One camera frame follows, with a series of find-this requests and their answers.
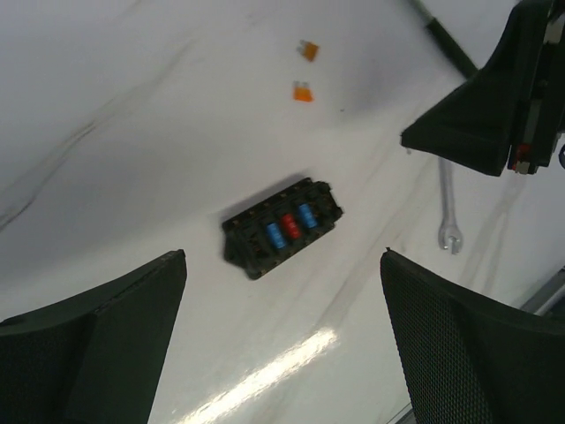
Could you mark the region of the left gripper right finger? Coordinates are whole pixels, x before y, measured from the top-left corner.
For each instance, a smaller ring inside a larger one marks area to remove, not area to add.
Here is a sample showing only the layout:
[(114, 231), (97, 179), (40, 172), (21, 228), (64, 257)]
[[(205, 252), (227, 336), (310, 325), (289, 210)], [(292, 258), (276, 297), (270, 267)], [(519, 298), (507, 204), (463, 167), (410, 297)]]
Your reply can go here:
[(387, 250), (388, 307), (418, 423), (562, 423), (564, 305), (532, 314)]

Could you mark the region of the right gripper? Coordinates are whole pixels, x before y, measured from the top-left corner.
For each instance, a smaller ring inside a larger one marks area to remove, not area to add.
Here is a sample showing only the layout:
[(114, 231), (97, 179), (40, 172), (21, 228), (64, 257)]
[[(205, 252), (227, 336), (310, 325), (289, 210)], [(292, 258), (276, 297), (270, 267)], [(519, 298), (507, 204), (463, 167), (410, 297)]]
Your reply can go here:
[(408, 126), (401, 143), (489, 176), (506, 168), (533, 175), (563, 134), (564, 2), (522, 1), (486, 64)]

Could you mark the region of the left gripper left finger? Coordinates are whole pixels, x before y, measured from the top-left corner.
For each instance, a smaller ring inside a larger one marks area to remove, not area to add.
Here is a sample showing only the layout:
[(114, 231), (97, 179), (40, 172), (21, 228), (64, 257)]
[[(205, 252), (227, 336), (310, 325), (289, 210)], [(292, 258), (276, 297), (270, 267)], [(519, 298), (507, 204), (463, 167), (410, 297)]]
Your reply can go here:
[(168, 252), (1, 323), (3, 423), (146, 423), (186, 282)]

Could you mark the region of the black fuse box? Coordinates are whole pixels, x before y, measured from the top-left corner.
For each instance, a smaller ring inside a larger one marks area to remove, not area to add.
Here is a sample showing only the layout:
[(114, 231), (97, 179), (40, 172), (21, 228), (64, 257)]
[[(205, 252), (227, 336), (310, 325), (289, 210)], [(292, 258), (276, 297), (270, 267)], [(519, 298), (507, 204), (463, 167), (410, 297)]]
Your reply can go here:
[(342, 216), (329, 183), (303, 178), (222, 223), (223, 259), (258, 280), (332, 231)]

